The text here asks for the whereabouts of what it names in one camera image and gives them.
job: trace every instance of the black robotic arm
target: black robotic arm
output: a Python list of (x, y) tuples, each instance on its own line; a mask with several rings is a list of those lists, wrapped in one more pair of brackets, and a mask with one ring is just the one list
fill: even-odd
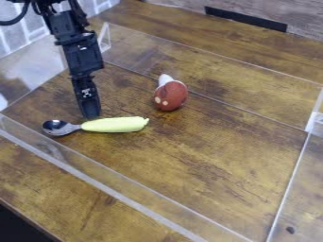
[[(95, 31), (85, 30), (89, 25), (77, 0), (8, 0), (24, 3), (19, 16), (9, 21), (0, 21), (0, 26), (16, 24), (25, 16), (29, 5), (44, 19), (56, 45), (61, 45), (69, 67), (76, 99), (84, 118), (100, 116), (101, 104), (92, 72), (104, 68), (103, 55)], [(68, 1), (71, 10), (57, 12), (53, 4)]]

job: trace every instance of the wooden surface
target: wooden surface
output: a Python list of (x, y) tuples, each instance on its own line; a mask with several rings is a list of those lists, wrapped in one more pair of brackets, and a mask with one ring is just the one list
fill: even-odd
[[(5, 115), (37, 131), (51, 118), (79, 123), (67, 78), (56, 77)], [(263, 241), (306, 133), (194, 94), (184, 109), (159, 112), (151, 105), (155, 81), (117, 67), (107, 66), (96, 82), (104, 116), (141, 115), (149, 126), (131, 134), (79, 132), (57, 141)]]
[(111, 26), (104, 60), (155, 79), (167, 73), (192, 92), (304, 129), (320, 86), (210, 52)]
[[(322, 45), (316, 42), (280, 35), (280, 33), (267, 30), (259, 30), (255, 27), (216, 18), (203, 17), (180, 9), (166, 9), (129, 0), (124, 0), (123, 4), (103, 14), (100, 18), (92, 19), (95, 28), (99, 28), (104, 20), (148, 32), (171, 41), (178, 41), (216, 52), (230, 58), (260, 64), (300, 78), (308, 78), (322, 85), (320, 77), (323, 77), (323, 74), (319, 68)], [(212, 25), (218, 26), (216, 31), (211, 31)], [(121, 38), (123, 33), (115, 31), (115, 34), (117, 33), (119, 38)], [(147, 42), (145, 39), (136, 40), (136, 45), (131, 47), (133, 50), (132, 55), (127, 55), (125, 58), (119, 57), (117, 59), (121, 64), (143, 60), (136, 59), (137, 55), (140, 55), (137, 50), (140, 46), (152, 46), (149, 45), (152, 42)], [(119, 49), (128, 46), (127, 39), (123, 42), (119, 41), (117, 46)], [(244, 112), (242, 109), (212, 100), (212, 98), (219, 99), (220, 97), (228, 104), (232, 100), (236, 102), (239, 100), (242, 105), (259, 107), (260, 111), (267, 113), (267, 116), (279, 114), (284, 119), (299, 122), (298, 124), (302, 126), (306, 120), (303, 114), (308, 111), (312, 103), (311, 95), (314, 95), (316, 90), (316, 84), (300, 79), (294, 80), (292, 77), (280, 78), (279, 75), (275, 76), (266, 70), (255, 71), (254, 67), (243, 68), (242, 63), (238, 64), (228, 59), (223, 60), (219, 56), (214, 57), (214, 55), (211, 58), (210, 54), (200, 54), (199, 50), (192, 53), (183, 46), (179, 49), (178, 47), (174, 48), (174, 52), (168, 52), (166, 46), (156, 50), (147, 53), (152, 57), (153, 62), (149, 71), (148, 69), (144, 70), (145, 75), (156, 78), (159, 71), (162, 72), (164, 68), (171, 68), (170, 62), (174, 62), (176, 68), (172, 70), (179, 70), (183, 74), (188, 67), (194, 68), (194, 65), (196, 65), (194, 68), (198, 71), (195, 77), (203, 77), (200, 80), (206, 80), (200, 67), (200, 63), (204, 61), (206, 63), (214, 63), (215, 68), (220, 66), (222, 75), (218, 74), (212, 67), (208, 67), (208, 64), (203, 65), (203, 68), (208, 68), (208, 72), (214, 71), (212, 77), (216, 77), (207, 80), (211, 86), (206, 85), (206, 82), (198, 82), (195, 78), (187, 76), (191, 87), (196, 88), (196, 93), (191, 93), (188, 104), (182, 110), (164, 113), (156, 111), (151, 104), (151, 96), (156, 87), (155, 80), (133, 74), (123, 68), (107, 65), (96, 77), (101, 93), (103, 115), (105, 117), (143, 115), (151, 119), (148, 127), (141, 132), (131, 134), (79, 132), (56, 140), (133, 178), (163, 195), (195, 209), (250, 239), (266, 241), (307, 134), (299, 129), (260, 117), (258, 114)], [(132, 66), (132, 68), (144, 66), (139, 64)], [(236, 68), (240, 71), (236, 72), (236, 75), (232, 75), (231, 72), (235, 72)], [(240, 86), (240, 84), (248, 84), (246, 80), (244, 82), (235, 81), (230, 85), (231, 78), (236, 78), (236, 76), (248, 77), (250, 73), (252, 73), (251, 77), (254, 77), (250, 81), (255, 83), (252, 88), (256, 90), (259, 90), (258, 83), (262, 83), (259, 79), (271, 83), (267, 84), (260, 92), (260, 94), (264, 94), (262, 103), (266, 108), (263, 109), (260, 105), (258, 106), (258, 103), (252, 103), (239, 96), (240, 92), (238, 90), (244, 90), (242, 96), (251, 95), (247, 89)], [(64, 119), (76, 124), (80, 123), (81, 114), (75, 101), (72, 86), (67, 80), (68, 74), (63, 73), (9, 107), (4, 114), (39, 132), (43, 121), (51, 118)], [(270, 94), (275, 94), (275, 92), (280, 92), (282, 96), (276, 95), (275, 97), (284, 104), (290, 102), (290, 98), (298, 103), (298, 106), (292, 107), (292, 112), (290, 112), (288, 105), (283, 108), (270, 107), (268, 104), (278, 101), (268, 98)], [(12, 153), (12, 158), (5, 160), (5, 166), (17, 167), (15, 165), (17, 159), (13, 155), (20, 153), (20, 150), (16, 152), (13, 149), (8, 153)], [(28, 178), (35, 173), (36, 175), (39, 173), (39, 178), (45, 181), (48, 173), (53, 172), (53, 168), (49, 166), (47, 168), (40, 166), (39, 168), (39, 165), (33, 165), (31, 172), (25, 172)], [(1, 175), (7, 172), (7, 170), (0, 170)], [(80, 203), (80, 209), (77, 207), (76, 211), (67, 209), (68, 214), (57, 213), (60, 209), (56, 207), (55, 213), (49, 213), (51, 208), (47, 207), (48, 210), (43, 213), (47, 199), (36, 200), (36, 206), (25, 205), (21, 202), (24, 199), (28, 199), (31, 204), (33, 204), (33, 192), (24, 190), (27, 188), (21, 187), (20, 179), (16, 180), (17, 175), (13, 174), (8, 177), (8, 181), (11, 191), (12, 193), (15, 192), (16, 196), (15, 199), (7, 199), (9, 203), (27, 216), (35, 217), (35, 220), (59, 237), (63, 237), (63, 234), (65, 240), (71, 237), (72, 241), (77, 241), (75, 237), (77, 234), (83, 236), (93, 234), (91, 230), (99, 227), (103, 218), (97, 216), (103, 213), (104, 206), (97, 207), (95, 215), (97, 219), (92, 223), (92, 229), (80, 233), (80, 227), (71, 227), (68, 229), (71, 234), (61, 231), (61, 228), (65, 228), (67, 224), (75, 221), (76, 216), (73, 216), (73, 213), (83, 215), (80, 211), (88, 211), (88, 206), (93, 204), (93, 200), (87, 200), (89, 196), (87, 196), (87, 192), (80, 190), (76, 194), (73, 202), (77, 201)], [(64, 174), (64, 176), (68, 176), (68, 181), (64, 183), (65, 186), (63, 185), (61, 187), (65, 187), (67, 190), (61, 191), (61, 183), (59, 183), (56, 186), (57, 190), (48, 186), (48, 190), (44, 192), (52, 196), (53, 190), (57, 191), (57, 195), (51, 197), (52, 203), (48, 204), (55, 202), (60, 202), (60, 205), (64, 204), (59, 198), (67, 198), (67, 195), (75, 194), (75, 191), (79, 191), (80, 183), (84, 185), (83, 182), (69, 175)], [(40, 185), (41, 183), (35, 180), (29, 183), (33, 189), (39, 189)], [(4, 190), (7, 186), (1, 183), (0, 189), (7, 191), (8, 188)], [(96, 194), (95, 191), (97, 190), (93, 189), (93, 192), (88, 192), (91, 198)], [(312, 192), (320, 194), (319, 191), (316, 187), (312, 188)], [(302, 207), (304, 211), (307, 209), (302, 204), (298, 205), (296, 202), (294, 207)], [(121, 215), (124, 215), (125, 220), (132, 220), (127, 216), (128, 211), (132, 210), (129, 208), (124, 209), (125, 213)], [(319, 209), (315, 209), (314, 212), (320, 215)], [(311, 226), (311, 217), (303, 216), (302, 219), (306, 219), (306, 223)], [(141, 226), (147, 226), (147, 218), (143, 218), (143, 221), (141, 218), (137, 218), (137, 220), (135, 231), (128, 234), (121, 234), (120, 231), (117, 236), (131, 237), (132, 233), (136, 235), (137, 233), (147, 233), (148, 236), (152, 236), (155, 229), (152, 229), (151, 233), (140, 231), (145, 229)], [(290, 239), (290, 234), (286, 231), (286, 226), (290, 223), (291, 220), (279, 223), (279, 238), (282, 238), (282, 241)], [(116, 233), (120, 226), (124, 228), (119, 224), (113, 233)], [(166, 238), (166, 241), (172, 241), (168, 238), (168, 234), (174, 233), (164, 227), (160, 229), (160, 225), (156, 225), (155, 228), (157, 228), (156, 233), (160, 234), (157, 237), (160, 239), (156, 241), (163, 241), (163, 238)], [(127, 227), (123, 229), (123, 233), (129, 230), (131, 228)], [(97, 241), (103, 239), (103, 235), (99, 234)], [(182, 237), (175, 234), (174, 240), (180, 239)]]
[(188, 241), (3, 138), (0, 147), (0, 202), (61, 241)]
[(235, 23), (183, 9), (167, 8), (137, 0), (121, 4), (92, 19), (202, 48), (226, 57), (323, 83), (322, 43), (284, 33)]
[(250, 16), (270, 19), (288, 24), (288, 33), (294, 33), (316, 40), (323, 40), (322, 35), (322, 10), (320, 1), (302, 0), (144, 0), (143, 2), (182, 7), (204, 13), (204, 7), (224, 9)]
[[(303, 154), (294, 184), (290, 190), (286, 207), (278, 220), (275, 241), (322, 241), (322, 164), (323, 139), (312, 136)], [(287, 234), (291, 227), (295, 234)]]

